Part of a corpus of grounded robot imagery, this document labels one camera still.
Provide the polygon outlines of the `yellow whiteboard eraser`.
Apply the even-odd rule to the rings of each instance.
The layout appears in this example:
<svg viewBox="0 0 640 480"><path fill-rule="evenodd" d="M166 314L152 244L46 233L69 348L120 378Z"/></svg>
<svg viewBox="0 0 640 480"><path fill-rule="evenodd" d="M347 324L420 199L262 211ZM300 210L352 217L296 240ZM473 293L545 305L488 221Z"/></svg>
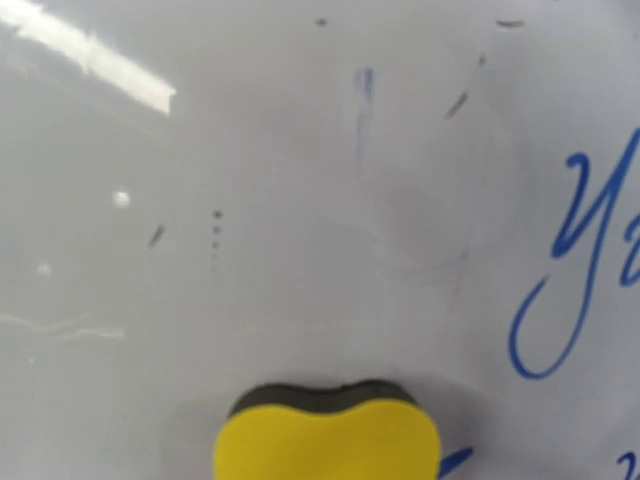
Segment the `yellow whiteboard eraser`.
<svg viewBox="0 0 640 480"><path fill-rule="evenodd" d="M231 408L213 449L216 479L435 479L441 440L401 385L254 387Z"/></svg>

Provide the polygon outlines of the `black framed whiteboard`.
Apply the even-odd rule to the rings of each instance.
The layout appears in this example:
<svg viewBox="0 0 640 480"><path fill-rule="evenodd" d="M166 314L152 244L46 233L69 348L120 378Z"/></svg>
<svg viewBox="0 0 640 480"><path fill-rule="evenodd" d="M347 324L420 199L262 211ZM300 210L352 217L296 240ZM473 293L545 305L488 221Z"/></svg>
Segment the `black framed whiteboard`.
<svg viewBox="0 0 640 480"><path fill-rule="evenodd" d="M2 477L364 378L450 479L638 477L638 3L3 2Z"/></svg>

